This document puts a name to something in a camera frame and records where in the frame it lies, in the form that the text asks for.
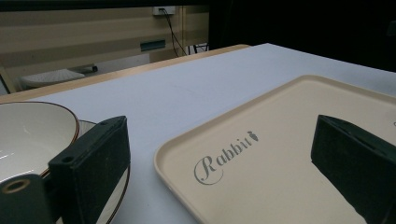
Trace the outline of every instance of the screw hole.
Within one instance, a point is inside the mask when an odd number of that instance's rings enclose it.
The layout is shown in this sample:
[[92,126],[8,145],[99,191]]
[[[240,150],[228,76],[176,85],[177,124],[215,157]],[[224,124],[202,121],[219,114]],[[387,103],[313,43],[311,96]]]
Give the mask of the screw hole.
[[70,161],[72,161],[74,159],[74,157],[65,157],[62,162],[68,163]]
[[26,188],[30,184],[29,179],[19,179],[8,183],[5,187],[3,187],[2,191],[6,194],[18,192],[24,188]]

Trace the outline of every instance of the plastic tray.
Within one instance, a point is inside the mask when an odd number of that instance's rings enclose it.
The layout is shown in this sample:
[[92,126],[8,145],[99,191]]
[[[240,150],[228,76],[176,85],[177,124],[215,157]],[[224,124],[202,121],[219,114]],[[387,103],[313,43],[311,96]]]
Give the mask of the plastic tray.
[[311,162],[319,114],[396,145],[396,98],[302,76],[166,142],[155,169],[203,223],[365,223]]

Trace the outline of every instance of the white table surface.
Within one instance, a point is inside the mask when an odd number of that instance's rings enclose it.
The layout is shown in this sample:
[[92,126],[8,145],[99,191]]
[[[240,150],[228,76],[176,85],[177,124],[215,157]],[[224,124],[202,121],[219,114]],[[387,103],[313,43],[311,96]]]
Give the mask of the white table surface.
[[31,101],[64,105],[79,119],[128,119],[132,172],[113,224],[196,223],[157,176],[166,141],[302,75],[320,75],[396,96],[396,73],[271,44],[54,93]]

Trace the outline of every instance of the white bowl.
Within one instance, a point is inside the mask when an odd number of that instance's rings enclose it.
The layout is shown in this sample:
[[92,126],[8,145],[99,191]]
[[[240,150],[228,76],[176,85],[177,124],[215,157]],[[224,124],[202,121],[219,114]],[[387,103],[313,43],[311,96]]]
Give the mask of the white bowl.
[[76,115],[45,102],[0,104],[0,182],[48,172],[48,162],[78,137]]

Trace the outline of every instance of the beige wall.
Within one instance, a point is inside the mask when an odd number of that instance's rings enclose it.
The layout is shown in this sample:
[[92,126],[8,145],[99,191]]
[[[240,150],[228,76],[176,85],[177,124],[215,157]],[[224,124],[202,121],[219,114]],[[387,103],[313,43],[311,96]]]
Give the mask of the beige wall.
[[[207,43],[208,11],[177,7],[171,22],[183,46]],[[140,50],[159,39],[164,49]],[[151,7],[0,13],[0,73],[11,91],[19,90],[16,77],[170,50],[167,20]]]

